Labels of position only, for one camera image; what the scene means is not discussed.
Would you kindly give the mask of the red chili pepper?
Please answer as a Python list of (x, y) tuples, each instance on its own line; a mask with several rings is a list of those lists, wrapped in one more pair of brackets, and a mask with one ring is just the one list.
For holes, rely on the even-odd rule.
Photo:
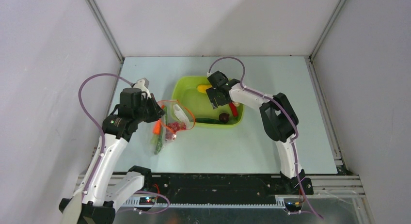
[(233, 102), (230, 102), (228, 105), (229, 105), (229, 107), (230, 107), (230, 110), (231, 110), (231, 112), (232, 112), (233, 117), (234, 117), (234, 118), (237, 118), (237, 117), (238, 117), (237, 107), (234, 105)]

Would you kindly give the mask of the orange carrot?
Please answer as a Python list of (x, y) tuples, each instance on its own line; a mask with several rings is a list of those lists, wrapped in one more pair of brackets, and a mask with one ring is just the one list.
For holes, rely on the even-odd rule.
[(155, 135), (160, 135), (160, 132), (162, 130), (161, 119), (162, 119), (162, 117), (158, 121), (156, 121), (156, 123), (154, 125), (153, 134), (155, 134)]

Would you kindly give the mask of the clear zip bag orange zipper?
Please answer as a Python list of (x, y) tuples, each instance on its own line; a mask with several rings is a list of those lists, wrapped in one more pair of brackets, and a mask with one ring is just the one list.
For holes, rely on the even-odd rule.
[(167, 144), (177, 138), (182, 131), (192, 129), (195, 124), (193, 113), (178, 100), (161, 100), (158, 102), (164, 115), (154, 124), (151, 144), (154, 154), (158, 155)]

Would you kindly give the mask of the red grape bunch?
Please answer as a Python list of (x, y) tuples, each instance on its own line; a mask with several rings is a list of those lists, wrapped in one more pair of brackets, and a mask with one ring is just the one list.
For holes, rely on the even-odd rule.
[(186, 130), (187, 126), (185, 123), (182, 122), (172, 122), (168, 123), (165, 129), (165, 139), (167, 141), (171, 141), (176, 138), (177, 132)]

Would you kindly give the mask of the long green cucumber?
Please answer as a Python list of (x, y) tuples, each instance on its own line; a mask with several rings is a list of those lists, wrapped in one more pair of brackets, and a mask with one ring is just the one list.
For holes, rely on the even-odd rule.
[(167, 107), (165, 105), (162, 105), (161, 108), (164, 110), (164, 116), (161, 119), (161, 124), (162, 124), (162, 130), (160, 132), (160, 135), (155, 135), (153, 134), (153, 139), (152, 139), (152, 144), (155, 146), (154, 154), (158, 155), (160, 151), (163, 149), (163, 139), (165, 138), (165, 126), (168, 124), (168, 113), (167, 113)]

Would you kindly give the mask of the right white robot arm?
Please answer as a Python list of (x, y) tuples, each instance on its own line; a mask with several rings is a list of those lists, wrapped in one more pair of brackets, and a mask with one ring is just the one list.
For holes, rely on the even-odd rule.
[(299, 120), (287, 96), (283, 93), (264, 94), (237, 79), (229, 80), (220, 71), (208, 72), (207, 80), (211, 88), (206, 89), (206, 94), (212, 108), (236, 102), (260, 112), (264, 131), (276, 143), (279, 152), (280, 172), (285, 176), (282, 188), (288, 194), (296, 193), (301, 188), (298, 176), (302, 171), (295, 146), (295, 140), (299, 136)]

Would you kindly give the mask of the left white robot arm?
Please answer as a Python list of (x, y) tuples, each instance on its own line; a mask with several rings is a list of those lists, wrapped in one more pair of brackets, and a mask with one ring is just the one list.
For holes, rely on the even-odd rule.
[(97, 152), (79, 191), (60, 202), (63, 224), (111, 224), (118, 209), (132, 194), (152, 190), (151, 170), (140, 166), (131, 167), (112, 188), (109, 181), (138, 125), (155, 122), (163, 115), (164, 110), (147, 88), (125, 88), (120, 93), (119, 104), (103, 121)]

